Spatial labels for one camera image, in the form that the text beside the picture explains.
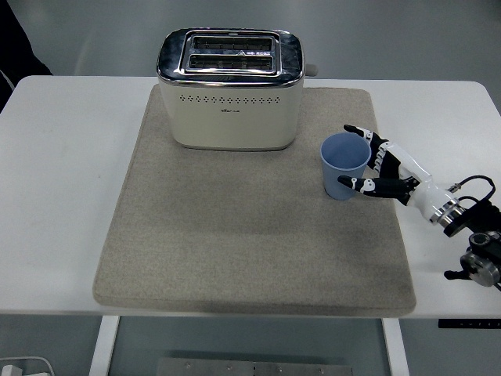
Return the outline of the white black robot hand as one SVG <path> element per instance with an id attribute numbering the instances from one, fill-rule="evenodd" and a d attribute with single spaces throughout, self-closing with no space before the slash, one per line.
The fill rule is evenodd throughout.
<path id="1" fill-rule="evenodd" d="M 373 178 L 341 175 L 337 181 L 369 197 L 390 198 L 417 208 L 428 221 L 436 223 L 458 200 L 435 185 L 432 176 L 398 144 L 379 137 L 375 132 L 354 125 L 344 130 L 361 137 L 371 150 L 367 166 Z"/>

